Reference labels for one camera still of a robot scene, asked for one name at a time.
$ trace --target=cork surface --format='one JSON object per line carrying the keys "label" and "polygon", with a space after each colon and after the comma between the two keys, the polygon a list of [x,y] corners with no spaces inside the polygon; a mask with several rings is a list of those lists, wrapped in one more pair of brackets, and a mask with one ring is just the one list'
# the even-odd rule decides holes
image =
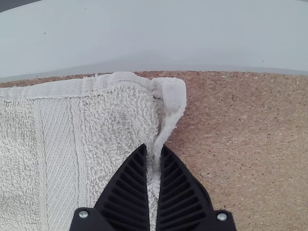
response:
{"label": "cork surface", "polygon": [[[308,77],[242,72],[139,72],[178,77],[188,106],[167,146],[239,231],[308,230]],[[26,86],[54,77],[0,84]]]}

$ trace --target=white towel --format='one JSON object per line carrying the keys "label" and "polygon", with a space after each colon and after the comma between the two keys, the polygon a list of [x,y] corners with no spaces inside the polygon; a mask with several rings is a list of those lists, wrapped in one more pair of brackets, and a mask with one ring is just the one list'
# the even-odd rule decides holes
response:
{"label": "white towel", "polygon": [[182,80],[131,72],[0,89],[0,230],[68,231],[145,143],[154,231],[160,151],[185,106]]}

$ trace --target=ribbed gripper pad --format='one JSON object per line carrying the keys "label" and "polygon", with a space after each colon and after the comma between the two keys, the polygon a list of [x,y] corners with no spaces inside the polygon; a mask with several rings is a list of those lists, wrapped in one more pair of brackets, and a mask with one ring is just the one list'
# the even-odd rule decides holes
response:
{"label": "ribbed gripper pad", "polygon": [[213,213],[205,188],[167,147],[161,153],[157,231],[193,231]]}
{"label": "ribbed gripper pad", "polygon": [[116,231],[150,230],[146,156],[143,144],[114,174],[94,207]]}

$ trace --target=white surface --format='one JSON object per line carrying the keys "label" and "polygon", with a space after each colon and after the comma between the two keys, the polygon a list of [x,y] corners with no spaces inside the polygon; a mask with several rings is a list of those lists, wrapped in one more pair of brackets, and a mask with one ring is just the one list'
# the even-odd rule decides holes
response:
{"label": "white surface", "polygon": [[0,13],[0,77],[301,74],[308,72],[307,22],[308,3],[296,0],[44,0]]}

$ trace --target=screw head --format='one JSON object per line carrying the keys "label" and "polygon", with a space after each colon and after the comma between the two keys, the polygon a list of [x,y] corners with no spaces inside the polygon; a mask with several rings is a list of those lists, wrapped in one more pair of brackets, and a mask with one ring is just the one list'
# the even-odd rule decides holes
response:
{"label": "screw head", "polygon": [[220,221],[225,221],[227,219],[227,214],[225,213],[219,213],[217,215],[217,219],[220,220]]}
{"label": "screw head", "polygon": [[88,212],[87,211],[80,211],[79,212],[79,217],[80,218],[87,218],[88,217]]}

